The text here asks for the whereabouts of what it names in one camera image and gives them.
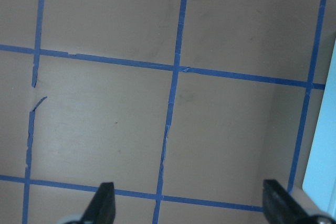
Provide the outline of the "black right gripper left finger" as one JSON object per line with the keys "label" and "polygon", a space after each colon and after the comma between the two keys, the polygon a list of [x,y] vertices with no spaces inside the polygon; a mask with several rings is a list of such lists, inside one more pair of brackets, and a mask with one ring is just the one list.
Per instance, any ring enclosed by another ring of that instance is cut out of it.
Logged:
{"label": "black right gripper left finger", "polygon": [[101,183],[80,223],[113,224],[116,216],[114,183]]}

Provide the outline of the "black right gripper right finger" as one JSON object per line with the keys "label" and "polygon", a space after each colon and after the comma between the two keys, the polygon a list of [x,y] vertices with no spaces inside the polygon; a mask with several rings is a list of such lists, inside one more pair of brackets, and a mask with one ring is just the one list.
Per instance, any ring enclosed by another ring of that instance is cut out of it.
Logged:
{"label": "black right gripper right finger", "polygon": [[312,223],[307,212],[275,179],[265,179],[262,190],[263,214],[268,223]]}

